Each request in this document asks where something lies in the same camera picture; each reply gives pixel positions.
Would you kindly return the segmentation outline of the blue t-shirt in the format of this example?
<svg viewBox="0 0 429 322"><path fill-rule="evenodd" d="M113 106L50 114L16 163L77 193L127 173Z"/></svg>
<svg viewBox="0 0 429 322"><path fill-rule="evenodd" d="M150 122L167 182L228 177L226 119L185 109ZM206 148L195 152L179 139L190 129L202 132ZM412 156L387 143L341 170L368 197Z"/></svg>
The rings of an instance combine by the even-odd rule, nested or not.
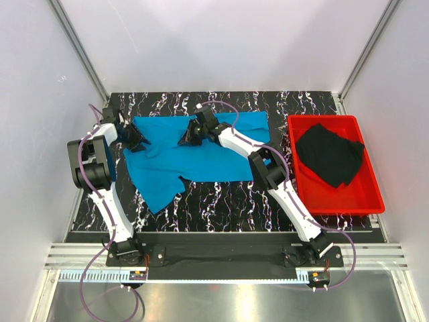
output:
<svg viewBox="0 0 429 322"><path fill-rule="evenodd" d="M133 124L150 141L143 151L124 149L132 183L148 209L157 213L185 191L183 180L194 182L237 182L253 179L246 158L208 140L201 146L179 146L190 116L158 116L133 119Z"/></svg>

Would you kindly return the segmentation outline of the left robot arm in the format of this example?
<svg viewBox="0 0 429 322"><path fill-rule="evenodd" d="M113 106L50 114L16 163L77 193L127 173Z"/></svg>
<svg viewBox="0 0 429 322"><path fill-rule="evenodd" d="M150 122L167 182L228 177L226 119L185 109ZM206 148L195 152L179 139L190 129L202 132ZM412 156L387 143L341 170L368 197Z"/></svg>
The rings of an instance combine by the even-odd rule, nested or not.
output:
<svg viewBox="0 0 429 322"><path fill-rule="evenodd" d="M103 246L108 251L107 264L137 266L145 260L145 250L121 206L110 146L119 142L130 152L140 152L149 141L118 108L100 111L88 106L96 123L83 138L67 143L72 179L92 199L108 227L109 241Z"/></svg>

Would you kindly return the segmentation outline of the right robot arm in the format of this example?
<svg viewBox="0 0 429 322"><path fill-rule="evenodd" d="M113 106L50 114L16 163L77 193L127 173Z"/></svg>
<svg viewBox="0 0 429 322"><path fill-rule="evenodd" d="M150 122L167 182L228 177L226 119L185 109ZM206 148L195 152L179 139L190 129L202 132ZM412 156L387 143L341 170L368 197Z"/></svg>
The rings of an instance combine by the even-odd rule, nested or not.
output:
<svg viewBox="0 0 429 322"><path fill-rule="evenodd" d="M204 140L248 160L254 183L275 199L296 229L303 247L298 255L305 262L319 266L327 260L333 242L298 197L290 180L288 165L273 143L264 144L245 136L235 129L234 124L221 123L208 105L198 104L195 118L189 121L178 144L200 146Z"/></svg>

